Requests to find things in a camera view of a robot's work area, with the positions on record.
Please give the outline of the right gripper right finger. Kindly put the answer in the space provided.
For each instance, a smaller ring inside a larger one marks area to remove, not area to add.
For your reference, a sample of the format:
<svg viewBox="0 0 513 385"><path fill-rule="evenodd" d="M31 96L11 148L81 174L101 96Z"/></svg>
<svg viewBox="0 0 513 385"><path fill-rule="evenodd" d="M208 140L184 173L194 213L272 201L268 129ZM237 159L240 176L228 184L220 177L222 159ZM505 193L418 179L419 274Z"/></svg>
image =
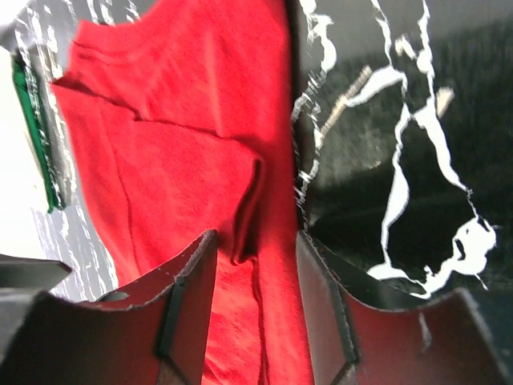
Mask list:
<svg viewBox="0 0 513 385"><path fill-rule="evenodd" d="M297 235L297 269L317 384L509 384L512 293L405 294Z"/></svg>

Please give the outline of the red t shirt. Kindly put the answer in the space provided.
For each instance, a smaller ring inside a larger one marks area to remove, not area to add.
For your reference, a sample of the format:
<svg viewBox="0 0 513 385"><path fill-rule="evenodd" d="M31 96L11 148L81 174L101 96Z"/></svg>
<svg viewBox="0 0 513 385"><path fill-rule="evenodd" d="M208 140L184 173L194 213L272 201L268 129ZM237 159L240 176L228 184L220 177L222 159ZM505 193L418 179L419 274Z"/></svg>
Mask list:
<svg viewBox="0 0 513 385"><path fill-rule="evenodd" d="M158 1L81 21L52 84L120 285L219 236L205 384L311 384L282 1Z"/></svg>

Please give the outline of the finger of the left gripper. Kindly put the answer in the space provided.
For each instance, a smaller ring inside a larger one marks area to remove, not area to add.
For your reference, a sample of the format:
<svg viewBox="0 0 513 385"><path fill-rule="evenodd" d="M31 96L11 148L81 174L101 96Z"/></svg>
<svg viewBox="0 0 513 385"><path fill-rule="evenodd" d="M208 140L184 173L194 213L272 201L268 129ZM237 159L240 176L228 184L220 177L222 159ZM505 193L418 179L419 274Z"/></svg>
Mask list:
<svg viewBox="0 0 513 385"><path fill-rule="evenodd" d="M1 292L54 289L72 269L61 261L1 255Z"/></svg>

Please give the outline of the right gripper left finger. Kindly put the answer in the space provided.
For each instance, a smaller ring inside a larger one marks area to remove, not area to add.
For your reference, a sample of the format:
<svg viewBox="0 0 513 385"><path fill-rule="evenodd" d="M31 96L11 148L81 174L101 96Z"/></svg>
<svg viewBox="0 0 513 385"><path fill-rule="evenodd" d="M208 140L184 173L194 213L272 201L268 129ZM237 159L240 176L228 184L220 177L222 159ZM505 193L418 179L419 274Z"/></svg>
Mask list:
<svg viewBox="0 0 513 385"><path fill-rule="evenodd" d="M217 234L97 302L1 292L4 384L198 384L216 278Z"/></svg>

